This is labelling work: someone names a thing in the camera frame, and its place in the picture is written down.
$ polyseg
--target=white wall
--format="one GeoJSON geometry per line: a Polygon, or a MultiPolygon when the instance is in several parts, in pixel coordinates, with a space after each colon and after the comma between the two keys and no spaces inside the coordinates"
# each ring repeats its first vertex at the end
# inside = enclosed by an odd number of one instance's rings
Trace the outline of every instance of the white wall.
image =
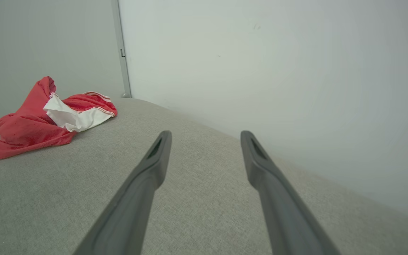
{"type": "Polygon", "coordinates": [[[124,92],[111,0],[0,0],[0,117],[44,76],[61,98],[124,92]]]}
{"type": "Polygon", "coordinates": [[[120,0],[135,98],[408,214],[408,1],[120,0]]]}

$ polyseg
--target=beige upholstery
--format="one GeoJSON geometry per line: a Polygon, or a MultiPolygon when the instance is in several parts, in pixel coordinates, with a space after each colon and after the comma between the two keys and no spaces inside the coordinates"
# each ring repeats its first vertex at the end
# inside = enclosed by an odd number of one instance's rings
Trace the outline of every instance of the beige upholstery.
{"type": "MultiPolygon", "coordinates": [[[[239,140],[141,100],[71,144],[0,160],[0,254],[71,254],[162,130],[173,135],[146,255],[270,254],[239,140]]],[[[343,254],[408,254],[408,218],[276,160],[343,254]]]]}

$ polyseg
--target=red cloth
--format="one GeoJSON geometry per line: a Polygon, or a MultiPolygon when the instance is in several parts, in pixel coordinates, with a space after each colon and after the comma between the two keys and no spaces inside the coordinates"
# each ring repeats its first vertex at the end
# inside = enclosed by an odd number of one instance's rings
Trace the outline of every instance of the red cloth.
{"type": "MultiPolygon", "coordinates": [[[[44,77],[34,85],[18,111],[0,118],[0,159],[71,142],[77,132],[58,127],[43,110],[55,91],[53,79],[44,77]]],[[[95,92],[73,95],[63,102],[78,112],[99,107],[117,114],[109,98],[95,92]]]]}

